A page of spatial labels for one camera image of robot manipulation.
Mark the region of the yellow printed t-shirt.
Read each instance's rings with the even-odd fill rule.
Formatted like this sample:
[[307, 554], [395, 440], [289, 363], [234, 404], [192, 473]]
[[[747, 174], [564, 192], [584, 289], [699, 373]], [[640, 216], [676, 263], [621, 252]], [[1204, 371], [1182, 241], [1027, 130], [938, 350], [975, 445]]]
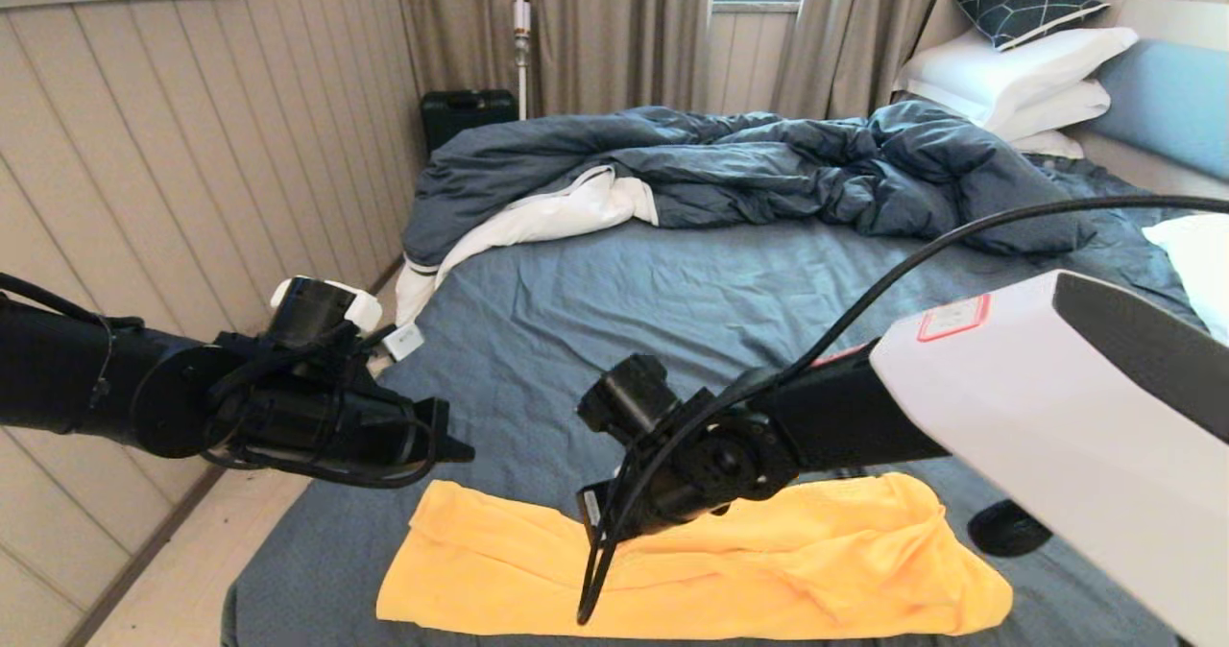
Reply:
[[934, 490], [905, 474], [800, 483], [623, 542], [580, 625], [587, 551], [558, 510], [436, 481], [374, 615], [449, 633], [811, 641], [980, 633], [1013, 606]]

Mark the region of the dark blue bed sheet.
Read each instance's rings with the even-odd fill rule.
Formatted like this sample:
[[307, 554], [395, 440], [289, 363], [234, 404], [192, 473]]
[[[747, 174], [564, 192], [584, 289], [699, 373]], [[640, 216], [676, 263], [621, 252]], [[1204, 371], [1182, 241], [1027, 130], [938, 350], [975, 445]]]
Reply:
[[[580, 487], [623, 458], [575, 415], [601, 371], [658, 355], [676, 394], [720, 392], [756, 367], [789, 367], [880, 276], [919, 248], [820, 220], [769, 226], [619, 228], [492, 248], [462, 262], [417, 319], [424, 344], [380, 384], [449, 402], [474, 462], [431, 478], [576, 515]], [[385, 622], [374, 604], [425, 483], [321, 481], [229, 590], [221, 647], [1177, 647], [1172, 630], [1079, 557], [1046, 542], [995, 560], [1013, 611], [982, 633], [878, 641], [603, 641], [440, 633]]]

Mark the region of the dark green hard case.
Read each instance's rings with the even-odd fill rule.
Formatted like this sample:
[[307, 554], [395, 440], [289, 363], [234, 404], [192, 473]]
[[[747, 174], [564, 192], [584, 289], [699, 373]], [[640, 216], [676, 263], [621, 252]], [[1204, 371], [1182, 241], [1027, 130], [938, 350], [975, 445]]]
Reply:
[[431, 91], [419, 105], [426, 155], [460, 132], [519, 119], [517, 97], [504, 89]]

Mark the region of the dark blue duvet white lining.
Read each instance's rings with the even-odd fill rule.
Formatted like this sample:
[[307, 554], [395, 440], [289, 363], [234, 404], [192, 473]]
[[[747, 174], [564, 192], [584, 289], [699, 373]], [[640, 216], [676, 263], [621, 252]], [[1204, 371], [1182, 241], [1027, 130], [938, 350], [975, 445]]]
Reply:
[[547, 116], [460, 132], [426, 159], [402, 235], [398, 326], [492, 248], [653, 228], [816, 219], [932, 240], [1072, 193], [992, 132], [928, 101], [789, 119], [673, 108]]

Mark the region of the white stick vacuum cleaner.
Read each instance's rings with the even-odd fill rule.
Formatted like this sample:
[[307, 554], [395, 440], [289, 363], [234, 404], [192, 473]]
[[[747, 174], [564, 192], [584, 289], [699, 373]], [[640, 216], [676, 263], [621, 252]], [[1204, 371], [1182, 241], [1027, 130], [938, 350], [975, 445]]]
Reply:
[[528, 65], [532, 44], [532, 5], [512, 0], [514, 66], [517, 70], [517, 121], [528, 118]]

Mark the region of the beige curtain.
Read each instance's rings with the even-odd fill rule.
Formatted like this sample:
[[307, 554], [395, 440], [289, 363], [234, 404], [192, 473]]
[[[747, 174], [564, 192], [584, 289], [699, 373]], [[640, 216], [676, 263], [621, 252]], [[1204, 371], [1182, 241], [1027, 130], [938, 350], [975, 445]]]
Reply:
[[771, 109], [869, 116], [887, 105], [935, 0], [803, 0], [780, 53]]
[[[531, 116], [701, 109], [712, 0], [530, 0]], [[420, 92], [517, 87], [514, 0], [399, 0]]]

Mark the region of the large white pillow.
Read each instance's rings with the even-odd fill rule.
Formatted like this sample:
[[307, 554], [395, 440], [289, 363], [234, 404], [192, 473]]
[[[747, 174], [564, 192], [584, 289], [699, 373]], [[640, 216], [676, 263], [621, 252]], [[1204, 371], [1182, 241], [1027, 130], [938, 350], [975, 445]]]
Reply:
[[895, 89], [943, 105], [983, 128], [1010, 109], [1094, 80], [1104, 62], [1137, 42], [1141, 36], [1125, 27], [1067, 30], [1000, 52], [970, 30], [912, 58]]

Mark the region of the dark geometric patterned cushion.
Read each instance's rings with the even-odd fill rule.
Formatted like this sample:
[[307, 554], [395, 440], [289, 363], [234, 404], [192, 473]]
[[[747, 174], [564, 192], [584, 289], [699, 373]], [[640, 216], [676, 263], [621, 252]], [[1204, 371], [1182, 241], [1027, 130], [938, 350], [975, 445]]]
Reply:
[[995, 50], [1074, 30], [1110, 4], [1101, 0], [952, 0]]

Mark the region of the blue padded headboard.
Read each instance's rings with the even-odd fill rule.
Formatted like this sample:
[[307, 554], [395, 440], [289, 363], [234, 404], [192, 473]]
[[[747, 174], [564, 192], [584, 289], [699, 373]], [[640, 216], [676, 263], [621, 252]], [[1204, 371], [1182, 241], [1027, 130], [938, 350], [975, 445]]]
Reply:
[[1089, 130], [1229, 182], [1229, 50], [1142, 39], [1097, 69]]

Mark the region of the beige headboard frame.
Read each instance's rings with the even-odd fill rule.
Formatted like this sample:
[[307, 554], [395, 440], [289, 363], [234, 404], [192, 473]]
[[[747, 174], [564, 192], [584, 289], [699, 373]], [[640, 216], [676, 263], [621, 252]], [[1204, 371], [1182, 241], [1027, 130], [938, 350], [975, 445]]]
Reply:
[[[1097, 14], [1093, 30], [1134, 30], [1142, 39], [1169, 41], [1208, 49], [1229, 50], [1229, 4], [1181, 0], [1101, 0], [1110, 4]], [[1132, 186], [1158, 196], [1193, 196], [1229, 200], [1229, 182], [1207, 178], [1168, 157], [1090, 132], [1090, 121], [1067, 125], [1063, 132], [1084, 148], [1088, 160], [1107, 169]]]

